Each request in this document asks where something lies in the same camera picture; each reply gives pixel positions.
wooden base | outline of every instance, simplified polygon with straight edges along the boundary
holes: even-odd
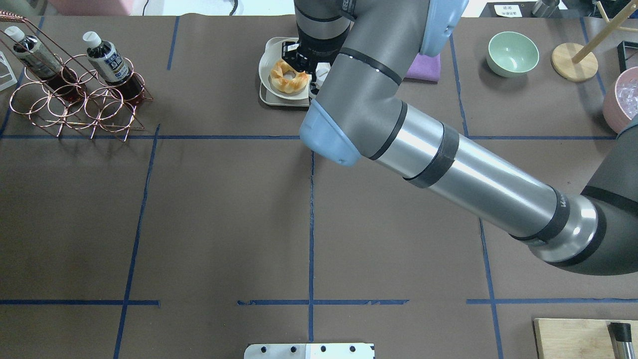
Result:
[[[563,43],[552,52],[554,70],[562,77],[573,82],[588,80],[598,71],[598,60],[593,53],[587,54],[579,63],[573,63],[572,58],[583,48],[577,43]]]
[[[599,319],[534,319],[539,359],[614,359],[614,347],[607,330],[610,322]],[[634,333],[638,329],[638,321],[619,322],[630,323]]]

purple cloth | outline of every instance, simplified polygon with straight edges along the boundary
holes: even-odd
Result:
[[[417,54],[405,77],[408,79],[438,82],[441,78],[441,55],[429,57]]]

plastic bottle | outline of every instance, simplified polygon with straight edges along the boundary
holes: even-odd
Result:
[[[144,87],[128,68],[115,45],[102,41],[94,31],[85,33],[82,39],[89,47],[86,50],[89,61],[104,81],[122,93],[128,104],[135,106],[144,101]]]
[[[80,85],[80,88],[69,86],[77,84],[77,76],[69,68],[63,66],[55,55],[42,45],[40,39],[33,35],[26,35],[16,26],[7,27],[4,33],[16,42],[11,48],[15,56],[50,87],[55,95],[71,103],[79,101],[84,96],[85,86],[83,84]]]

metal canister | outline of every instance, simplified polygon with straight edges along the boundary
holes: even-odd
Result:
[[[535,17],[550,17],[558,8],[560,0],[537,0],[531,9],[531,14]]]

bottle label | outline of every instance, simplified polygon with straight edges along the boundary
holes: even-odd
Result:
[[[35,76],[48,79],[62,70],[62,64],[50,53],[41,42],[37,42],[33,50],[27,52],[14,52],[24,66],[28,67]]]
[[[126,79],[130,73],[124,59],[117,53],[112,43],[111,51],[105,57],[99,59],[89,57],[89,60],[107,82],[120,82]]]

